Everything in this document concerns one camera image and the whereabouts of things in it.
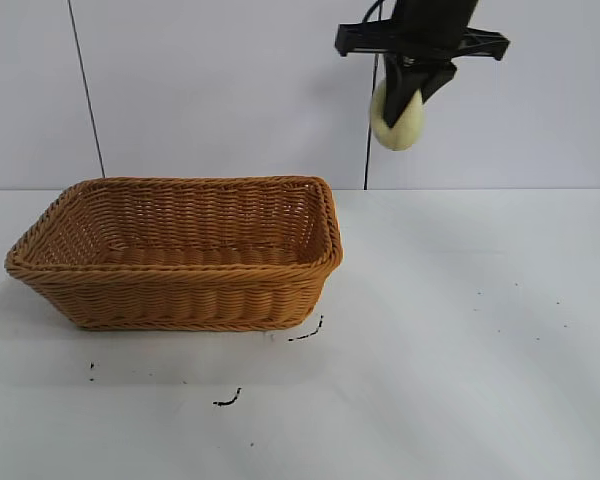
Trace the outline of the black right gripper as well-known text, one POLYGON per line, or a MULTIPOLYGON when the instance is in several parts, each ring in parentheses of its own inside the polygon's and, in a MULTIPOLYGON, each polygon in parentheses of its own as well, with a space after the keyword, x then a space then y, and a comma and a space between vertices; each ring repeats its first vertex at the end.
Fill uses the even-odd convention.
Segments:
POLYGON ((457 67, 452 60, 503 59, 510 45, 503 34, 469 26, 476 7, 472 0, 396 1, 384 18, 384 3, 375 1, 360 22, 338 26, 340 56, 373 54, 384 60, 383 119, 390 128, 419 89, 425 104, 453 80, 457 67), (426 74, 423 65, 433 66, 426 74))

